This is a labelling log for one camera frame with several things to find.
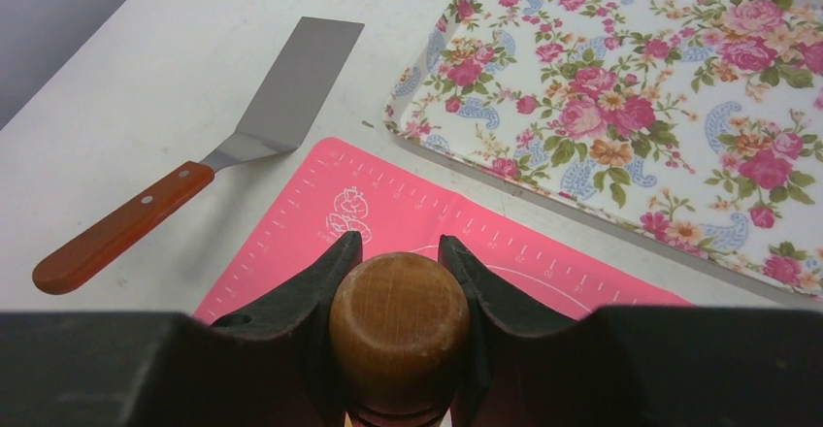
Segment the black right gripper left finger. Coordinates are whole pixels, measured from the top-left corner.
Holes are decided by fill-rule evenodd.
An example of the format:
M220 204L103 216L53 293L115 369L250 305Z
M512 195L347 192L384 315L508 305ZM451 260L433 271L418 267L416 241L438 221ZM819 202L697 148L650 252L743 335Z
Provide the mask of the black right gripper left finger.
M5 426L341 426L328 320L362 238L206 324L179 312L5 312Z

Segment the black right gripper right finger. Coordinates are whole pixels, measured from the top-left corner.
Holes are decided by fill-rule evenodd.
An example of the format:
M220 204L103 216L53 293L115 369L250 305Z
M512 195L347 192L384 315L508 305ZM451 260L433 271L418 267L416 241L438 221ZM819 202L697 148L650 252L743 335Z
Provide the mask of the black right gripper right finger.
M469 304L455 426L818 426L819 312L601 306L554 311L453 236L439 262Z

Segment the wooden rolling pin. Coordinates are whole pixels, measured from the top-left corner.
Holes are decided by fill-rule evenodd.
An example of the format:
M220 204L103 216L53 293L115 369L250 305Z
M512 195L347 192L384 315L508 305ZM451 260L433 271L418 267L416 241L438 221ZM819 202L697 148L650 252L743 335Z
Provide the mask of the wooden rolling pin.
M390 252L354 267L328 331L354 426L438 426L468 354L470 311L440 263Z

